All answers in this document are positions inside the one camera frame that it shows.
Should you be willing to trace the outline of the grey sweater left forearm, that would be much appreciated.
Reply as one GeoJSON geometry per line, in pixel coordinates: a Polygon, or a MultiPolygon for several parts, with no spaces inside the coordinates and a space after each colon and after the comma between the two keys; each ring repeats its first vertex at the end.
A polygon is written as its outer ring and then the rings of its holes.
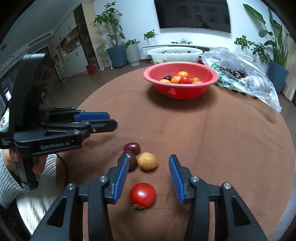
{"type": "Polygon", "coordinates": [[[16,196],[27,192],[12,176],[4,163],[4,150],[1,149],[0,166],[0,203],[4,209],[9,208],[16,196]]]}

